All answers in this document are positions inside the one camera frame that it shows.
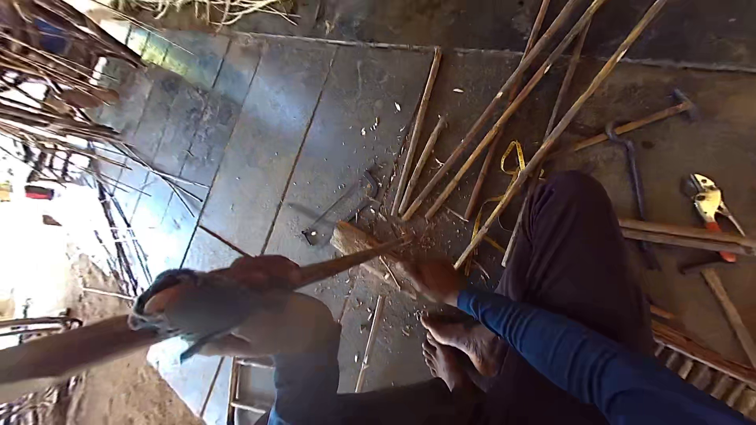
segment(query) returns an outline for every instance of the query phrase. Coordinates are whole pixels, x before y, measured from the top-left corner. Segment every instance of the wooden handle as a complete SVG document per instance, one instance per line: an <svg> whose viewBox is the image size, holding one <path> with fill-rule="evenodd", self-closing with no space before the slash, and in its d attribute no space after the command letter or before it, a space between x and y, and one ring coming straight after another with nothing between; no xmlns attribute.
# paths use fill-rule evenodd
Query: wooden handle
<svg viewBox="0 0 756 425"><path fill-rule="evenodd" d="M0 402L162 340L152 330L132 330L127 315L0 350Z"/></svg>
<svg viewBox="0 0 756 425"><path fill-rule="evenodd" d="M411 240L411 236L407 235L397 240L380 244L370 250L364 250L341 258L306 265L300 269L302 272L302 280L295 284L293 289L299 289L311 283L335 276L342 271L347 271L350 268L360 265L363 262L370 261L377 256L390 253L394 249L408 244Z"/></svg>
<svg viewBox="0 0 756 425"><path fill-rule="evenodd" d="M754 344L751 333L748 332L748 329L746 329L743 324L743 319L740 317L740 313L738 313L738 310L735 308L733 301L727 295L727 291L725 291L719 275L713 268L704 268L701 270L701 276L704 277L704 280L711 288L711 292L714 293L714 296L717 297L719 303L722 305L724 314L727 316L730 326L733 327L738 340L740 340L740 344L743 346L745 354L748 355L751 365L756 366L756 344Z"/></svg>

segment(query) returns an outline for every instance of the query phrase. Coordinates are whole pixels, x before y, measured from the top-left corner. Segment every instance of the dirt ground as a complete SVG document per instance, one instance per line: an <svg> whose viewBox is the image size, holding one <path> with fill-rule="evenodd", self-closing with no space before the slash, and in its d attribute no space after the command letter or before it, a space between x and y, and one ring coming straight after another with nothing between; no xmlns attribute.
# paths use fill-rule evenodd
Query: dirt ground
<svg viewBox="0 0 756 425"><path fill-rule="evenodd" d="M92 287L117 291L116 282L81 255L67 274L67 305L85 324L129 311L124 299L82 291ZM202 424L168 384L147 363L147 350L86 372L76 387L67 415L69 425L194 425Z"/></svg>

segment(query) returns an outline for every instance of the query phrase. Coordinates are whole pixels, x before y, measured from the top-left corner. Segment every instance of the wooden stick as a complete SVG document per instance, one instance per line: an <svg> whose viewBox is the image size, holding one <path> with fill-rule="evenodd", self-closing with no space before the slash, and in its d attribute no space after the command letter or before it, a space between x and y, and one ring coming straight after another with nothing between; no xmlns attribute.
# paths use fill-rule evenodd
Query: wooden stick
<svg viewBox="0 0 756 425"><path fill-rule="evenodd" d="M380 321L383 319L384 301L386 301L386 298L383 295L379 295L378 303L376 304L376 312L373 315L373 323L370 326L370 335L367 336L367 344L365 345L365 353L362 357L362 365L360 365L360 374L357 376L355 392L361 392L362 384L365 383L365 371L369 366L370 352L373 351L373 345L375 345L376 337L378 337L378 327L380 326Z"/></svg>
<svg viewBox="0 0 756 425"><path fill-rule="evenodd" d="M410 176L410 170L412 167L412 159L415 156L415 150L417 149L417 142L420 140L420 131L423 128L423 121L425 120L425 114L428 111L428 103L430 101L430 94L433 90L433 83L435 77L438 74L438 66L441 64L441 48L436 47L433 51L433 63L430 66L430 73L428 74L428 81L426 82L425 90L423 90L423 99L420 101L420 109L417 110L417 118L415 119L415 125L412 128L412 136L410 137L410 145L407 148L407 156L404 158L404 166L401 168L401 174L399 176L399 186L396 188L396 196L394 196L394 204L391 207L391 215L396 216L399 211L399 203L401 203L404 197L404 186L407 184L407 179Z"/></svg>
<svg viewBox="0 0 756 425"><path fill-rule="evenodd" d="M333 229L330 244L341 252L341 254L348 255L378 247L381 243L375 237L355 226L339 221L336 223L336 228ZM398 257L386 254L378 257L378 259L363 262L360 266L376 278L386 282L389 287L395 287L398 284L401 289L412 294L414 291L411 290L410 276L404 268L398 266L400 261L401 259ZM390 271L393 270L394 272L386 278L386 272L383 271L384 268Z"/></svg>
<svg viewBox="0 0 756 425"><path fill-rule="evenodd" d="M407 183L407 190L404 191L404 197L402 198L401 204L399 205L400 214L403 214L404 211L407 210L407 204L410 202L412 191L415 189L415 186L417 186L417 181L420 180L420 174L423 172L423 167L430 157L431 152L433 152L433 147L438 140L438 135L441 133L441 130L445 126L446 117L440 116L438 118L438 123L436 123L435 128L433 129L433 133L431 133L430 137L428 138L428 143L426 143L425 148L423 148L423 152L420 154L420 158L417 160L417 165L415 166L415 170L412 172L410 182Z"/></svg>
<svg viewBox="0 0 756 425"><path fill-rule="evenodd" d="M676 247L696 248L698 250L724 251L726 253L735 253L743 256L753 256L754 250L745 248L738 244L730 242L720 242L718 240L699 239L695 237L677 236L674 234L654 233L651 231L635 230L631 228L621 228L622 236L627 239L647 240L656 244L674 245Z"/></svg>
<svg viewBox="0 0 756 425"><path fill-rule="evenodd" d="M556 121L556 115L559 112L559 107L562 106L562 99L567 95L567 90L569 90L570 83L572 82L572 77L575 74L575 70L578 68L578 62L580 61L580 54L583 51L583 44L585 43L585 37L588 34L588 28L590 28L590 22L585 25L583 32L580 33L580 37L575 42L575 46L572 49L572 57L570 57L569 65L567 66L567 72L565 73L565 78L562 80L562 85L559 87L559 93L556 95L556 100L554 101L554 108L551 110L549 123L546 125L546 134L544 135L544 140L549 137L551 130L554 129L554 122ZM509 261L510 255L512 255L512 251L514 250L515 242L517 240L517 234L519 233L520 226L522 226L522 214L525 211L525 205L528 202L528 198L535 190L535 185L538 183L538 177L536 175L531 177L531 179L532 182L528 187L528 193L525 195L525 200L522 202L520 211L517 213L517 221L515 222L515 227L512 230L512 234L510 235L510 241L507 243L507 249L504 251L504 257L501 259L502 267L507 266L507 261Z"/></svg>
<svg viewBox="0 0 756 425"><path fill-rule="evenodd" d="M544 17L546 17L546 10L549 8L549 2L550 0L541 0L541 8L538 9L538 14L535 15L535 22L533 22L533 28L531 28L530 30L528 43L525 44L525 50L523 51L522 57L520 58L521 62L528 55L531 48L533 47L533 44L535 44L535 39L538 37L538 33L541 31L541 24L544 23ZM512 104L512 101L517 95L520 82L521 81L518 79L512 85L512 89L510 90L510 99L507 102L507 107L509 107ZM485 177L488 175L488 168L491 166L491 161L494 159L494 155L496 153L497 147L499 146L499 141L501 140L501 137L502 137L501 133L498 133L496 135L496 138L494 138L494 141L491 143L491 147L488 149L488 153L485 155L485 159L483 160L483 166L481 166L480 173L478 174L478 180L475 182L475 187L472 188L473 190L472 190L472 193L470 194L470 199L467 202L467 208L465 209L465 216L464 216L465 220L469 220L470 217L472 217L473 213L475 212L475 208L478 205L478 198L480 197L480 190L483 188L483 181L485 180Z"/></svg>
<svg viewBox="0 0 756 425"><path fill-rule="evenodd" d="M565 78L562 80L562 85L559 87L559 93L556 95L556 101L554 101L554 108L551 110L549 123L546 125L546 134L544 134L544 140L549 137L549 134L554 129L556 115L559 113L559 108L562 106L562 101L567 95L570 84L572 84L572 77L575 75L575 70L578 68L580 55L583 52L583 44L585 44L585 37L588 35L589 28L590 21L585 24L583 31L580 33L580 37L578 37L578 40L575 42L575 46L572 48L572 56L569 59L569 65L567 66Z"/></svg>
<svg viewBox="0 0 756 425"><path fill-rule="evenodd" d="M10 402L163 339L152 330L132 330L127 317L116 316L0 350L0 401Z"/></svg>
<svg viewBox="0 0 756 425"><path fill-rule="evenodd" d="M743 318L740 317L740 313L738 313L738 309L735 308L735 304L733 304L730 296L727 295L727 291L724 289L724 285L722 285L722 280L719 278L719 275L713 268L704 268L701 270L701 276L703 276L706 284L711 288L711 292L714 293L714 296L717 297L719 303L722 305L724 314L727 316L727 321L730 323L730 326L733 327L735 335L743 346L745 354L751 361L751 365L756 366L756 343L754 343L751 333L748 332L745 324L743 324Z"/></svg>
<svg viewBox="0 0 756 425"><path fill-rule="evenodd" d="M670 116L675 116L679 113L683 113L687 110L691 110L693 109L693 107L694 105L692 102L684 101L683 103L676 104L673 107L660 110L659 112L654 112L651 115L645 116L641 119L636 119L635 121L624 124L623 126L619 126L615 129L615 132L617 133L617 135L631 132L647 124L655 123L656 121L661 121L662 119L669 118ZM587 138L583 141L575 142L571 146L571 149L573 151L578 151L580 149L593 146L595 144L601 143L602 141L606 141L606 140L609 140L609 138L606 136L606 133L601 133L599 135L593 136L592 138Z"/></svg>
<svg viewBox="0 0 756 425"><path fill-rule="evenodd" d="M311 283L322 281L323 279L335 276L342 271L347 271L350 268L360 265L363 262L370 261L378 256L390 253L395 248L408 244L411 241L411 236L407 235L385 244L360 251L348 256L343 256L337 259L331 259L324 262L318 262L315 264L306 265L300 268L302 274L302 280L296 283L292 283L292 289L296 290Z"/></svg>
<svg viewBox="0 0 756 425"><path fill-rule="evenodd" d="M667 310L664 310L660 307L654 306L653 304L649 306L651 308L651 314L654 316L659 316L660 318L665 318L668 320L674 319L674 315Z"/></svg>
<svg viewBox="0 0 756 425"><path fill-rule="evenodd" d="M522 102L525 101L525 98L528 97L530 92L533 91L533 88L535 88L538 82L540 82L540 80L544 77L544 75L546 75L549 69L551 69L551 66L555 61L559 59L559 56L561 56L564 50L567 49L567 46L569 46L572 40L575 39L575 37L577 37L578 34L583 30L583 28L590 22L593 14L596 13L598 8L600 8L605 1L606 0L593 0L593 3L591 3L588 9L583 13L583 16L580 17L578 22L576 22L575 25L569 30L565 38L556 46L556 48L554 48L554 51L551 52L549 57L547 57L541 67L538 68L533 77L530 78L528 84L526 84L525 87L522 88L521 92L517 95L515 100L512 101L512 104L510 104L509 107L501 114L499 120L494 124L491 130L488 131L488 134L485 135L485 137L480 142L480 144L478 144L475 150L472 151L470 156L467 158L467 161L465 161L454 178L451 179L448 185L446 185L446 188L444 188L443 192L441 192L441 194L438 196L438 199L435 200L430 209L428 209L428 212L426 212L426 220L431 219L433 215L438 211L438 209L441 208L441 205L460 183L467 170L473 166L473 163L478 159L483 150L491 143L491 141L501 130L504 124L507 123L509 118L515 113L515 111L517 111Z"/></svg>
<svg viewBox="0 0 756 425"><path fill-rule="evenodd" d="M537 170L540 169L541 162L546 157L546 155L548 155L549 150L554 145L557 138L562 135L562 133L567 128L567 125L569 125L572 119L575 118L575 115L577 115L578 111L581 107L583 107L583 104L585 104L588 98L593 95L593 93L599 88L599 85L601 85L606 77L608 77L609 74L612 73L614 67L624 56L625 52L627 52L633 42L638 38L638 36L640 36L643 30L649 25L651 20L662 9L666 2L667 0L656 0L654 4L651 5L651 8L649 8L646 14L644 14L640 19L640 22L638 22L638 24L633 28L630 34L627 35L627 38L625 38L622 44L620 44L617 51L615 51L612 57L609 58L606 64L604 64L604 67L601 69L601 71L599 71L596 77L593 78L593 81L590 82L590 85L585 90L585 92L575 101L572 107L570 107L567 113L565 113L565 115L559 121L559 124L556 125L546 141L541 145L541 147L538 148L538 151L535 153L530 163L528 163L528 165L525 167L525 170L519 173L511 188L504 194L504 197L501 199L501 201L499 201L499 204L496 205L493 213L488 217L478 234L470 241L464 252L462 252L462 255L454 264L454 268L458 269L465 262L467 256L469 256L470 253L483 241L483 238L488 233L488 230L494 224L496 218L502 213L504 208L509 205L514 194L518 193L522 189L522 186L525 183L525 180L528 178L528 175L532 174L533 172L537 172Z"/></svg>
<svg viewBox="0 0 756 425"><path fill-rule="evenodd" d="M713 240L738 244L744 247L756 248L756 239L743 237L737 233L725 233L722 231L710 231L706 228L694 228L679 225L667 225L662 223L644 222L642 220L618 219L621 228L649 231L652 233L672 234L695 239Z"/></svg>
<svg viewBox="0 0 756 425"><path fill-rule="evenodd" d="M444 175L449 172L454 163L473 142L474 137L478 134L483 125L488 121L489 118L494 115L494 112L496 111L496 108L501 102L501 98L504 96L504 94L509 92L515 81L519 81L522 78L522 74L530 67L530 65L533 63L533 60L535 60L535 58L541 53L546 44L551 40L551 37L553 37L554 34L562 28L562 26L569 18L572 9L575 8L578 3L580 3L580 0L567 1L567 4L562 9L562 11L559 12L559 15L557 15L556 19L554 19L554 21L551 23L551 26L549 26L546 32L538 40L538 42L535 43L535 46L533 46L531 52L527 54L525 58L522 59L522 61L520 61L520 64L517 66L514 72L512 72L510 77L507 79L504 85L501 86L499 91L491 100L491 103L489 103L488 106L485 107L483 113L473 123L472 127L467 130L465 137L462 139L462 141L460 141L460 144L456 148L454 148L454 152L452 152L449 158L446 159L444 165L441 166L440 169L438 169L433 178L431 178L431 181L429 181L428 184L420 192L420 194L417 195L417 199L415 199L410 208L402 217L403 220L408 220L412 216L412 214L414 214L414 212L417 210L417 207L419 207L423 200L425 200L425 198L430 195L433 188L438 184L439 181L441 181L442 178L444 178Z"/></svg>
<svg viewBox="0 0 756 425"><path fill-rule="evenodd" d="M651 321L654 340L680 352L693 360L699 361L710 368L730 375L751 386L756 385L756 370L737 361L731 361L718 352L711 350L684 333L657 321Z"/></svg>

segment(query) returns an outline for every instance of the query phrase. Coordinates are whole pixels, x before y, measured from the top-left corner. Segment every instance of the hammer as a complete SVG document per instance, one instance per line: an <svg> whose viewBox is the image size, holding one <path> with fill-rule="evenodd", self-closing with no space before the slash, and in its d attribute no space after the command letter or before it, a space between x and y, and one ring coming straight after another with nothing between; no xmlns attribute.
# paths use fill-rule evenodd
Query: hammer
<svg viewBox="0 0 756 425"><path fill-rule="evenodd" d="M619 126L614 129L615 133L617 135L621 135L626 132L631 132L635 129L645 126L646 124L655 123L656 121L660 121L662 119L669 118L670 116L675 116L683 112L685 112L688 118L691 120L695 121L699 118L698 107L690 99L688 99L688 97L685 96L685 94L680 89L676 88L672 92L672 96L678 102L676 105L664 110L660 110L659 112L652 113L651 115L648 115L644 118L629 122L627 124L624 124L623 126ZM592 138L587 138L583 141L574 143L572 145L572 150L577 151L606 140L609 140L609 137L604 132L599 135L595 135Z"/></svg>

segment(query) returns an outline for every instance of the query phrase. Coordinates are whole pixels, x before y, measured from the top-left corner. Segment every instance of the bamboo stick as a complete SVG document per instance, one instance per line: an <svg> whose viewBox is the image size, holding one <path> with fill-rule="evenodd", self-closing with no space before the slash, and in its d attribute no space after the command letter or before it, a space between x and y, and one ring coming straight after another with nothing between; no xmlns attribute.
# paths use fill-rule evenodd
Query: bamboo stick
<svg viewBox="0 0 756 425"><path fill-rule="evenodd" d="M415 165L415 170L412 172L410 182L407 183L407 190L404 191L404 197L401 199L401 204L399 204L400 214L403 214L404 211L407 210L407 204L410 202L412 191L415 189L415 186L417 186L417 182L420 180L420 174L423 172L423 167L430 157L431 152L433 152L433 147L438 140L438 135L441 133L441 130L445 126L446 117L440 116L438 118L438 122L435 125L435 128L433 129L433 133L431 133L430 137L428 138L428 143L426 143L426 146L423 148L423 152L420 154L420 158L417 160L417 165Z"/></svg>
<svg viewBox="0 0 756 425"><path fill-rule="evenodd" d="M423 129L423 121L425 120L426 112L428 111L428 102L430 101L430 94L433 91L433 83L435 77L438 75L438 66L441 64L441 48L436 47L433 51L433 63L430 66L430 72L428 73L428 81L426 82L425 90L423 90L423 99L420 101L420 108L417 110L417 118L415 119L415 125L412 128L412 136L410 137L410 145L407 148L407 156L404 158L404 166L401 168L401 174L399 176L399 186L396 188L396 196L394 196L394 204L391 207L391 215L396 216L399 211L399 204L404 198L404 186L407 184L407 179L410 177L410 170L412 167L412 160L415 157L415 150L417 149L417 142L420 140L420 132Z"/></svg>
<svg viewBox="0 0 756 425"><path fill-rule="evenodd" d="M731 244L738 244L747 248L756 248L756 239L743 237L736 233L726 233L722 231L710 231L706 228L694 228L688 226L668 225L654 222L644 222L642 220L618 219L621 228L633 229L638 231L648 231L652 233L670 234L694 239L712 240Z"/></svg>
<svg viewBox="0 0 756 425"><path fill-rule="evenodd" d="M383 320L383 305L386 298L383 295L378 296L378 303L376 304L376 311L373 315L373 323L370 326L370 334L367 336L367 344L365 345L365 353L362 355L362 364L360 365L360 374L357 376L357 385L355 385L355 392L362 392L362 384L365 383L365 371L370 365L370 353L373 351L373 345L375 345L376 338L378 337L378 327Z"/></svg>
<svg viewBox="0 0 756 425"><path fill-rule="evenodd" d="M535 21L533 22L533 27L530 30L528 42L527 44L525 44L525 50L523 51L522 57L520 58L521 62L522 59L525 59L525 57L528 55L530 49L533 47L533 44L535 44L535 39L538 37L538 33L541 31L541 24L543 24L544 17L546 17L546 10L549 8L549 2L550 0L541 0L541 8L538 9L538 14L535 15ZM510 99L507 102L507 107L512 104L512 101L517 95L520 82L521 81L518 80L512 86L512 89L510 90ZM500 132L496 134L496 138L494 138L494 141L488 148L488 153L485 155L483 165L480 167L480 173L478 173L478 180L475 182L475 187L472 188L473 190L470 194L469 201L467 201L467 208L465 209L464 214L465 220L469 220L475 212L475 208L478 205L478 198L480 197L480 190L483 189L483 181L485 181L485 177L488 175L488 168L491 166L491 161L494 159L494 155L496 154L496 149L499 146L501 137L502 134Z"/></svg>
<svg viewBox="0 0 756 425"><path fill-rule="evenodd" d="M651 231L635 230L631 228L621 228L620 230L622 231L622 236L627 239L646 240L655 244L674 245L676 247L696 248L697 250L715 252L724 251L726 253L735 253L743 256L753 256L756 254L752 248L747 248L730 242L684 237L666 233L654 233Z"/></svg>
<svg viewBox="0 0 756 425"><path fill-rule="evenodd" d="M417 208L420 206L423 200L425 200L425 198L430 195L433 188L438 184L439 181L441 181L442 178L444 178L444 175L449 172L454 163L457 162L462 153L473 142L474 137L478 134L483 125L488 121L489 118L491 118L491 116L494 115L494 112L501 102L501 98L504 96L504 93L509 92L515 81L518 81L522 78L522 74L530 67L530 65L533 63L533 60L535 60L535 58L541 53L541 51L551 40L554 34L562 28L562 26L567 21L567 18L569 18L572 9L574 9L579 2L579 0L567 1L567 4L559 12L559 15L556 16L556 19L554 19L554 21L551 23L551 26L549 26L546 32L538 40L538 42L535 43L535 46L533 46L530 54L527 54L525 58L520 62L520 64L517 66L514 72L512 72L504 85L501 86L488 106L485 107L483 113L473 123L472 127L467 130L465 137L462 139L462 141L460 141L460 144L457 145L456 148L454 148L454 151L451 153L449 158L446 159L444 165L440 169L438 169L431 181L428 182L428 184L423 188L420 194L417 195L417 199L415 199L415 201L410 205L409 209L402 217L403 220L408 220L414 214L414 212L417 211Z"/></svg>
<svg viewBox="0 0 756 425"><path fill-rule="evenodd" d="M556 48L554 48L554 51L551 52L549 57L544 61L541 67L538 68L533 77L530 78L528 84L526 84L525 87L522 88L521 92L517 95L515 100L512 101L512 104L501 114L499 120L494 124L491 130L488 131L488 134L485 135L485 137L480 142L480 144L478 144L475 150L472 151L470 156L467 158L467 161L465 161L454 178L451 179L448 185L446 185L446 188L444 188L443 192L441 192L430 209L428 209L428 212L426 212L426 219L431 219L433 215L438 211L438 209L441 208L441 205L460 183L467 170L473 166L473 163L478 159L483 150L491 143L493 138L501 130L504 124L509 121L509 118L515 113L515 111L517 111L522 102L525 101L528 95L530 95L530 93L533 91L533 88L535 88L538 82L540 82L544 75L546 75L554 62L559 59L559 56L561 56L564 50L567 49L572 40L574 40L575 37L577 37L578 34L583 30L583 28L590 22L593 14L596 13L596 11L601 7L601 5L604 4L605 1L606 0L593 0L593 3L591 3L585 13L583 13L583 16L580 17L578 22L575 23L575 25L569 30L565 38L556 46Z"/></svg>
<svg viewBox="0 0 756 425"><path fill-rule="evenodd" d="M565 73L565 78L562 80L562 85L559 87L559 93L556 95L556 100L554 101L554 108L551 110L551 117L549 118L549 123L546 124L546 134L544 135L544 140L546 140L546 138L549 137L551 130L554 129L554 123L556 121L556 115L559 112L559 107L562 105L563 98L567 95L567 90L569 90L570 83L572 83L572 77L575 74L575 70L578 68L578 62L580 61L580 54L583 51L583 44L585 43L585 37L588 34L589 28L590 28L590 22L585 25L585 28L583 28L583 32L580 33L580 37L575 42L575 46L572 49L572 57L570 57L569 65L567 66L567 72ZM530 186L528 186L528 193L525 195L525 200L522 202L520 211L517 213L517 221L515 222L514 229L512 229L512 234L510 235L510 241L507 243L507 250L504 251L504 257L501 259L502 267L507 266L507 261L509 261L510 256L512 255L515 242L517 241L517 234L519 233L520 226L522 226L522 214L525 212L525 205L528 202L528 198L532 195L533 191L535 190L535 185L537 184L537 182L538 182L538 177L533 176L532 183L530 184Z"/></svg>
<svg viewBox="0 0 756 425"><path fill-rule="evenodd" d="M504 197L501 198L501 201L499 201L499 204L496 205L493 213L488 217L478 234L470 241L467 248L465 248L464 252L462 252L460 258L456 263L454 263L454 268L459 268L470 255L470 253L481 243L481 241L483 241L483 237L488 233L488 230L494 224L496 218L502 213L504 208L509 205L514 194L518 193L522 189L522 186L525 183L525 180L528 178L528 175L537 171L541 167L541 162L548 155L557 138L562 135L562 133L567 128L567 125L569 125L572 119L575 118L575 115L577 115L580 108L583 107L588 98L590 98L590 96L593 95L593 93L599 88L599 85L601 85L606 77L608 77L609 74L612 73L619 60L624 56L625 52L627 52L633 42L635 42L638 36L640 36L643 30L649 25L651 20L662 9L662 7L664 7L666 3L667 0L656 0L653 5L651 5L651 8L649 8L646 14L643 15L638 24L630 31L630 33L627 35L627 38L625 38L625 40L619 45L617 51L615 51L612 57L609 58L606 64L604 64L604 67L601 69L601 71L599 71L596 77L593 78L593 81L590 83L585 92L583 92L583 94L575 101L572 107L570 107L567 113L565 113L565 115L556 125L546 141L544 141L541 147L538 148L538 151L535 153L530 163L528 163L528 165L525 167L525 170L519 173L511 188L504 194Z"/></svg>

